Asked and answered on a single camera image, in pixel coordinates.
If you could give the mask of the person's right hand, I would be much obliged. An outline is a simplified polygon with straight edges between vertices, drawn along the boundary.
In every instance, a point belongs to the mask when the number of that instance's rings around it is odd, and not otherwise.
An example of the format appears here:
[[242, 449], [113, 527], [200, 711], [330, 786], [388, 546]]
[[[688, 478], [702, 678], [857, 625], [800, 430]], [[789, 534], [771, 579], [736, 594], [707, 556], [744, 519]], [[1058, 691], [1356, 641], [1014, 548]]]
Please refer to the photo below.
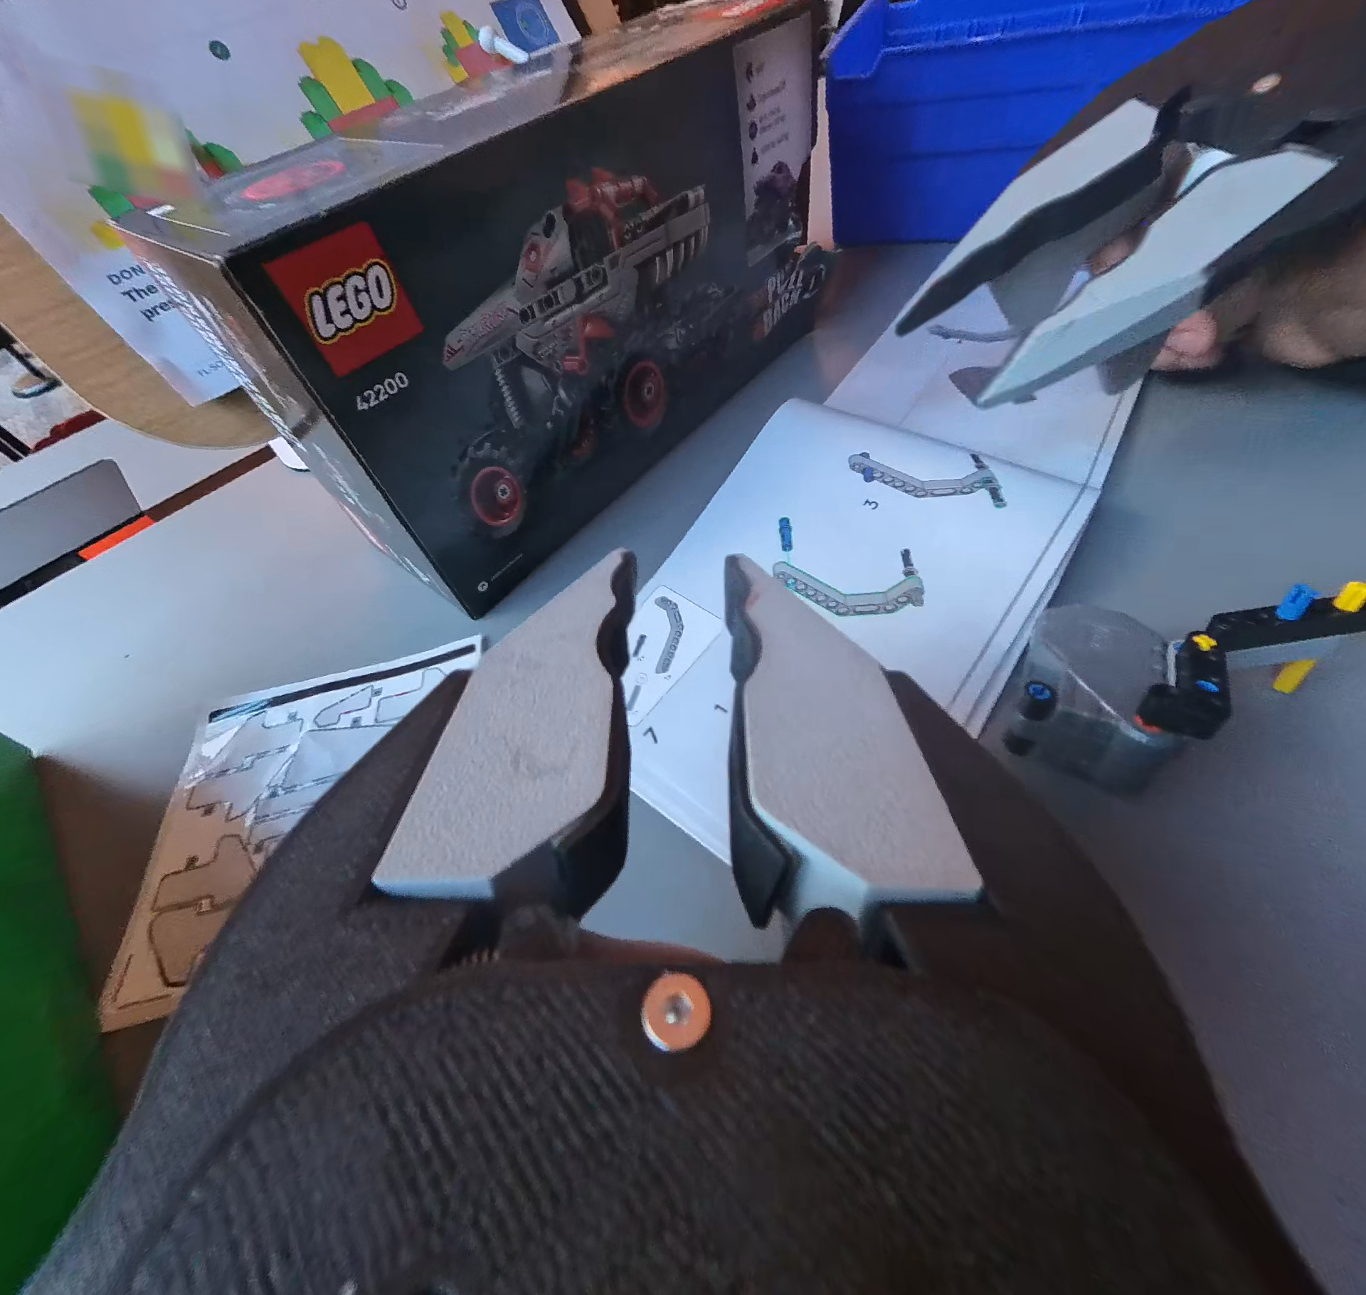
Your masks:
[[1327, 368], [1364, 358], [1364, 222], [1316, 249], [1263, 261], [1178, 321], [1155, 354], [1165, 373], [1209, 372], [1246, 352]]

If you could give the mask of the grey motor black beam assembly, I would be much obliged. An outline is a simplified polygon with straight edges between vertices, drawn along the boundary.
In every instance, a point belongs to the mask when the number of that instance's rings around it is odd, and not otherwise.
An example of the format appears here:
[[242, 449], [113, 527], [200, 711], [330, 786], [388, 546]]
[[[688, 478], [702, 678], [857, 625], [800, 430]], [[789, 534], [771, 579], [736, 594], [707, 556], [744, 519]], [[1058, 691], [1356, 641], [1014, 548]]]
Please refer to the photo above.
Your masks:
[[1050, 606], [1023, 655], [1002, 744], [1114, 794], [1143, 790], [1186, 744], [1232, 719], [1232, 670], [1324, 658], [1364, 635], [1364, 583], [1296, 583], [1279, 602], [1223, 610], [1184, 637], [1103, 606]]

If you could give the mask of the white instruction booklet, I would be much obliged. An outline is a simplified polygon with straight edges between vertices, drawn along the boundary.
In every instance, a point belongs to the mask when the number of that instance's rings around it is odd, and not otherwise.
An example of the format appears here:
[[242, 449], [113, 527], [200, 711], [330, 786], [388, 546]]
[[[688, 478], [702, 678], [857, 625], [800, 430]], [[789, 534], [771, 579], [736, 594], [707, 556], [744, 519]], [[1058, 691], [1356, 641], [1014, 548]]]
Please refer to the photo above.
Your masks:
[[626, 724], [643, 802], [729, 856], [729, 554], [983, 728], [1136, 399], [1108, 364], [1027, 395], [1015, 348], [1141, 214], [1089, 213], [953, 302], [917, 290], [826, 401], [777, 406], [638, 596]]

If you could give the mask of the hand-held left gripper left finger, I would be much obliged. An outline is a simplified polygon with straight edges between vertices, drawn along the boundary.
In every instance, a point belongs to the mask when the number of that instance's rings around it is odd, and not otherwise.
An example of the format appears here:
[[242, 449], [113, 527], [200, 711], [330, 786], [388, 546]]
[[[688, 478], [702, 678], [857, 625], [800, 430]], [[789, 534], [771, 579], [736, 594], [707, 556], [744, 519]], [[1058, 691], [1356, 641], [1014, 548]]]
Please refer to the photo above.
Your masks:
[[626, 860], [622, 674], [638, 560], [612, 550], [485, 653], [390, 831], [390, 895], [583, 916]]

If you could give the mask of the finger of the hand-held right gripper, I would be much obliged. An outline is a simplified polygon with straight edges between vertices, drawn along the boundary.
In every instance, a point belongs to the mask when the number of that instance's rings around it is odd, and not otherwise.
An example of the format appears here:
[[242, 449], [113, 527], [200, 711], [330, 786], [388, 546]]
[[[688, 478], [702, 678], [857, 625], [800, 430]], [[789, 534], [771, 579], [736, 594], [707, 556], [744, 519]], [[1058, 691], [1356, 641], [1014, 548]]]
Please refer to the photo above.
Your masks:
[[994, 408], [1029, 399], [1081, 368], [1163, 337], [1200, 306], [1223, 253], [1337, 164], [1337, 156], [1308, 145], [1244, 158], [1198, 154], [1196, 176], [1184, 178], [1172, 205], [1151, 222], [1136, 251], [1033, 327], [983, 381], [975, 404]]
[[1012, 180], [895, 323], [909, 335], [984, 286], [1015, 335], [1062, 306], [1083, 263], [1149, 213], [1182, 96], [1130, 98]]

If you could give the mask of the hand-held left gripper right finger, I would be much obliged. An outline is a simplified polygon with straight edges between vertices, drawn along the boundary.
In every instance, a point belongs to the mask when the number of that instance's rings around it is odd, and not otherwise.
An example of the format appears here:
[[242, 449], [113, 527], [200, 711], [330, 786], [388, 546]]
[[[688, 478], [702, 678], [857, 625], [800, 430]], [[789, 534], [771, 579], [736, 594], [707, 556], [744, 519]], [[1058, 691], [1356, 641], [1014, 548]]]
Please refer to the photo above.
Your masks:
[[984, 885], [880, 660], [742, 554], [725, 563], [729, 856], [752, 924]]

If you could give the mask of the black toy truck set box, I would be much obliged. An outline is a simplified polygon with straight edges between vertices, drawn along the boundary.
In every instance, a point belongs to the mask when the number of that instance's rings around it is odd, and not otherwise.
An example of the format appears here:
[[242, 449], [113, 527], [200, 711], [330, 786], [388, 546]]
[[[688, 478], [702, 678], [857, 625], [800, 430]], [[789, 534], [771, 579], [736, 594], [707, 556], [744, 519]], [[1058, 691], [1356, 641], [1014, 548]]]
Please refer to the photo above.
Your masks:
[[822, 0], [696, 0], [118, 218], [363, 532], [485, 616], [812, 329]]

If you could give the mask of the white sticker sheet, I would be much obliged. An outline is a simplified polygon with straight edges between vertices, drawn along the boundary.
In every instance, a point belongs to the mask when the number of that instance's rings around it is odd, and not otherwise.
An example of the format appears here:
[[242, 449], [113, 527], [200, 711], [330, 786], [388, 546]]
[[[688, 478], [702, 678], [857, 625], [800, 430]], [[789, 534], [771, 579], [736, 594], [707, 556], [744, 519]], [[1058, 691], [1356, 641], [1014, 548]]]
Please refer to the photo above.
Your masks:
[[213, 705], [169, 796], [142, 885], [99, 994], [99, 1029], [167, 1017], [266, 860], [318, 800], [485, 635], [262, 688]]

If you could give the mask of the green plastic bin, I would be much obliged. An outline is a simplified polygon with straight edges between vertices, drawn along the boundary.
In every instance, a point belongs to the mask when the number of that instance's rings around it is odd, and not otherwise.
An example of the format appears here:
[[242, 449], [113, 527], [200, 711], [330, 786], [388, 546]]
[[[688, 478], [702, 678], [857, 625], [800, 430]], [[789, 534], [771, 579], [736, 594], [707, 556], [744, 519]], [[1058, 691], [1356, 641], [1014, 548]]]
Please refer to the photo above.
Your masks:
[[18, 1292], [118, 1128], [91, 984], [29, 750], [2, 738], [2, 1290]]

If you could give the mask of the blue plastic bin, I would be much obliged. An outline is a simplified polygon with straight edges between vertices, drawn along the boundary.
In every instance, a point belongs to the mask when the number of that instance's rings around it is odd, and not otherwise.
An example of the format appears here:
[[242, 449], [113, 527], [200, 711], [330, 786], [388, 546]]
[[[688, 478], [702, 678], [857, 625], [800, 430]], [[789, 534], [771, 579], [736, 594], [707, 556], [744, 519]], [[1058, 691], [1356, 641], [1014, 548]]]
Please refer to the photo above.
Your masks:
[[866, 0], [828, 54], [841, 246], [953, 244], [1101, 90], [1248, 0]]

